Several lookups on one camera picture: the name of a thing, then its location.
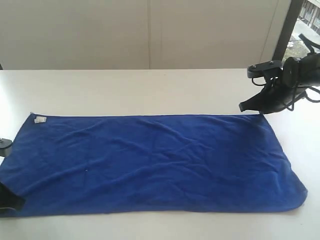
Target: table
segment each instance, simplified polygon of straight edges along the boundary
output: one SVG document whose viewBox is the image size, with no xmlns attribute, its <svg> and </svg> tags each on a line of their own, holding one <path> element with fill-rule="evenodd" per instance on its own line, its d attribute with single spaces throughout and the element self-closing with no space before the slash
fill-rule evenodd
<svg viewBox="0 0 320 240">
<path fill-rule="evenodd" d="M 30 112 L 54 116 L 241 114 L 260 90 L 245 69 L 0 71 L 0 136 L 13 139 Z M 283 213 L 129 212 L 0 218 L 3 240 L 315 240 L 320 237 L 320 104 L 266 115 L 305 204 Z"/>
</svg>

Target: outdoor view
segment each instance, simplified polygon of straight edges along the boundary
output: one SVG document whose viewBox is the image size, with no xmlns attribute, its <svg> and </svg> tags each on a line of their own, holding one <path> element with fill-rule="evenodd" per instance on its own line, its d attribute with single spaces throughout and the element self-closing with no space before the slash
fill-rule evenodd
<svg viewBox="0 0 320 240">
<path fill-rule="evenodd" d="M 296 20 L 290 41 L 288 42 L 283 61 L 289 57 L 302 58 L 309 53 L 308 48 L 298 37 L 305 35 L 311 41 L 320 44 L 320 0 L 305 0 Z"/>
</svg>

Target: white tag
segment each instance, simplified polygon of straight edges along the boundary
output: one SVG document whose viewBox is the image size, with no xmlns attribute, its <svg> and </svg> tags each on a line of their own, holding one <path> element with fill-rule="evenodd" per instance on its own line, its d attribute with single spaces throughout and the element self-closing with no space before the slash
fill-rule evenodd
<svg viewBox="0 0 320 240">
<path fill-rule="evenodd" d="M 47 121 L 47 118 L 45 116 L 37 116 L 34 120 L 35 124 L 41 124 L 45 123 Z"/>
</svg>

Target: wall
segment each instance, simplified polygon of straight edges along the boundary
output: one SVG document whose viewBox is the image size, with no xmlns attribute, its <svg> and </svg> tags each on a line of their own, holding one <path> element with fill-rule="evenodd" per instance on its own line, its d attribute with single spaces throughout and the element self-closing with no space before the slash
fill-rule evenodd
<svg viewBox="0 0 320 240">
<path fill-rule="evenodd" d="M 290 0 L 2 0 L 4 69 L 245 68 L 270 60 Z"/>
</svg>

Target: blue towel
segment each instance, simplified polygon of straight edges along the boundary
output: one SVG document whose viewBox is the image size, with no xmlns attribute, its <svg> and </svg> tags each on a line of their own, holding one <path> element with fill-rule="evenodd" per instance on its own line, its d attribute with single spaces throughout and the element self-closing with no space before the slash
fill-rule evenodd
<svg viewBox="0 0 320 240">
<path fill-rule="evenodd" d="M 281 212 L 307 197 L 263 115 L 36 116 L 0 166 L 26 200 L 2 217 Z"/>
</svg>

